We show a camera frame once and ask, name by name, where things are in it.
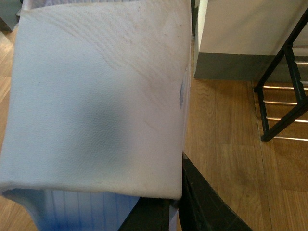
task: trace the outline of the gray baseboard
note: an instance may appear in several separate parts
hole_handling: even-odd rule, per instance
[[[8,25],[6,25],[5,21],[0,17],[0,31],[12,31]]]
[[[259,80],[275,56],[245,54],[199,53],[195,78],[225,80]],[[308,57],[296,57],[308,61]],[[308,65],[299,66],[301,78],[308,81]],[[269,81],[290,82],[285,58],[277,66]]]
[[[22,4],[19,0],[0,0],[0,17],[2,21],[1,30],[13,30],[18,23],[16,13]]]

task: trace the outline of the wooden floor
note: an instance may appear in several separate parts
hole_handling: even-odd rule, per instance
[[[14,38],[15,32],[0,33],[0,145]],[[187,156],[253,230],[308,230],[308,142],[260,142],[262,125],[251,82],[192,79],[191,84]],[[279,97],[271,91],[266,95]],[[273,117],[287,110],[269,105]],[[294,124],[287,135],[308,138],[308,125]],[[0,197],[0,231],[17,230],[36,228],[22,207]]]

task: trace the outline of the blue fabric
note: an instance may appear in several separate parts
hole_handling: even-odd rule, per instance
[[[116,231],[139,199],[109,192],[28,189],[3,195],[23,205],[40,231]]]

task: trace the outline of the black railing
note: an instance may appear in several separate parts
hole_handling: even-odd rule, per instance
[[[264,73],[261,80],[258,82],[255,87],[255,93],[258,94],[260,112],[261,112],[261,120],[263,127],[263,136],[261,136],[261,140],[264,142],[270,141],[277,134],[279,134],[282,130],[284,130],[287,126],[292,124],[296,119],[298,119],[303,113],[308,111],[308,97],[305,94],[304,86],[300,81],[300,73],[297,67],[297,63],[295,62],[295,57],[293,53],[293,43],[300,32],[303,30],[305,25],[308,22],[308,8],[306,9],[303,16],[300,18],[299,22],[296,24],[292,33],[284,43],[284,45],[279,50],[276,57],[273,59],[268,69]],[[297,100],[297,106],[295,106],[290,112],[288,112],[281,120],[279,120],[273,127],[269,128],[269,122],[267,119],[266,107],[264,103],[263,96],[263,87],[265,82],[269,79],[270,75],[273,73],[279,62],[283,57],[286,57],[288,68],[290,71],[290,76],[292,80],[292,84],[294,87],[294,92]]]

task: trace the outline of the white wall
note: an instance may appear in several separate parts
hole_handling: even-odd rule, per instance
[[[308,0],[201,0],[199,52],[276,55],[307,7]],[[308,45],[304,30],[297,44]]]

